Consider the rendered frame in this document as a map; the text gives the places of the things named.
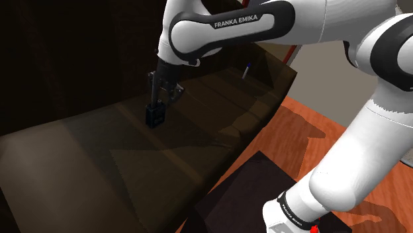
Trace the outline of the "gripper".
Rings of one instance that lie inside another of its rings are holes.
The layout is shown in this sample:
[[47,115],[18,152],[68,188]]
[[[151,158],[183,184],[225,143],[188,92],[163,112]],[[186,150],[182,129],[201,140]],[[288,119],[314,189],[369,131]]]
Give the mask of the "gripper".
[[176,103],[184,94],[185,88],[178,84],[181,66],[158,59],[156,72],[148,73],[151,85],[151,108],[157,108],[159,103],[159,88],[162,86],[167,92],[167,105]]

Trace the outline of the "brown sofa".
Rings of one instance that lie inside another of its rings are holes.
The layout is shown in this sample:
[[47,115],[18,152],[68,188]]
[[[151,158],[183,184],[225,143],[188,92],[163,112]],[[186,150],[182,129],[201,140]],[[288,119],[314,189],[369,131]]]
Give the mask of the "brown sofa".
[[0,188],[21,233],[174,233],[280,107],[295,70],[231,46],[184,67],[148,128],[165,2],[0,0]]

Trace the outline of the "small black box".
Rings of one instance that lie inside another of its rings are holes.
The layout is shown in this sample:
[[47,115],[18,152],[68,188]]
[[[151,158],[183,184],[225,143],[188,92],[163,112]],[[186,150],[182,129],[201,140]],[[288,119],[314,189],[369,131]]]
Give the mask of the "small black box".
[[146,105],[146,125],[149,128],[155,128],[165,121],[166,106],[159,102],[153,107],[151,104]]

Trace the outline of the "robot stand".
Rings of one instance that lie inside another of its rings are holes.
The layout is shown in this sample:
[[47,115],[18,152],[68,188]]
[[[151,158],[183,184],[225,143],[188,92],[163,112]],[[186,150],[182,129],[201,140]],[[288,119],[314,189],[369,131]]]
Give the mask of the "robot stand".
[[264,203],[295,183],[256,152],[193,207],[180,233],[266,233]]

